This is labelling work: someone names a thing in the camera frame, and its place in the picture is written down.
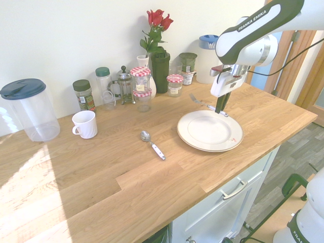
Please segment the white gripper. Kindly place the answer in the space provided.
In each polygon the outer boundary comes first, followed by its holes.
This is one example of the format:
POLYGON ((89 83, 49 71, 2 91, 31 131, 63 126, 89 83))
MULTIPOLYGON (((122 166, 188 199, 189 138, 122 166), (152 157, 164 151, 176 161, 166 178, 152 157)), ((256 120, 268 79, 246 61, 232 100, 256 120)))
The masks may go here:
POLYGON ((211 88, 211 94, 218 97, 215 112, 220 113, 225 109, 227 101, 233 90, 238 89, 245 81, 247 75, 234 77, 229 72, 224 72, 215 77, 211 88))

